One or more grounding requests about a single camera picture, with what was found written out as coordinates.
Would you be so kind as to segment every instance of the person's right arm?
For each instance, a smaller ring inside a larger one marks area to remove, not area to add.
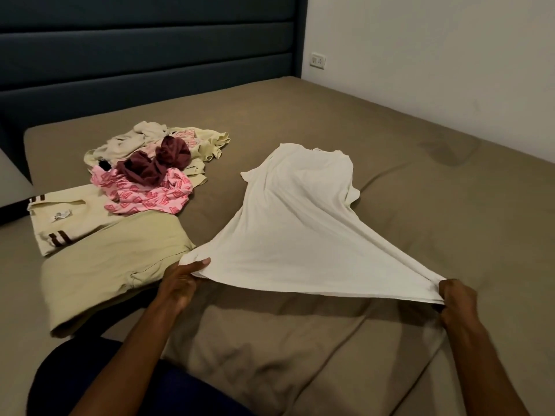
[[[451,344],[469,416],[530,416],[505,372],[477,311],[476,291],[460,280],[442,280],[441,320]]]

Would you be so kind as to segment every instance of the maroon cloth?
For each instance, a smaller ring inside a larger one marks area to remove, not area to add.
[[[183,170],[191,161],[191,152],[183,139],[166,136],[156,148],[156,156],[149,158],[145,152],[132,153],[127,160],[115,165],[120,174],[129,181],[147,187],[158,187],[164,180],[168,168]]]

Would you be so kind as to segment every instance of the pale yellow garment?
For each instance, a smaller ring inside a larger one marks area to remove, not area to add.
[[[51,254],[123,219],[104,208],[107,199],[92,184],[32,197],[27,210],[40,253]]]
[[[50,329],[156,282],[194,247],[177,217],[149,210],[64,248],[45,260],[40,275]]]
[[[135,125],[132,131],[108,140],[104,146],[89,150],[85,154],[84,160],[89,167],[97,165],[101,159],[105,159],[115,166],[136,150],[153,151],[152,144],[159,146],[164,136],[186,130],[195,131],[198,143],[190,150],[191,162],[183,170],[183,173],[189,177],[193,187],[196,187],[206,182],[204,162],[209,162],[212,158],[218,159],[221,156],[221,148],[229,143],[227,132],[203,130],[196,127],[172,127],[169,129],[166,125],[156,122],[142,121]]]

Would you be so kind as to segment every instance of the wall socket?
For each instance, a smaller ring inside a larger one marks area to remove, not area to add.
[[[310,54],[310,65],[323,70],[326,66],[326,56],[318,53]]]

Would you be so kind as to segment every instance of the headboard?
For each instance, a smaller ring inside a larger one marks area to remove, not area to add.
[[[29,127],[300,75],[307,0],[1,0],[0,148]]]

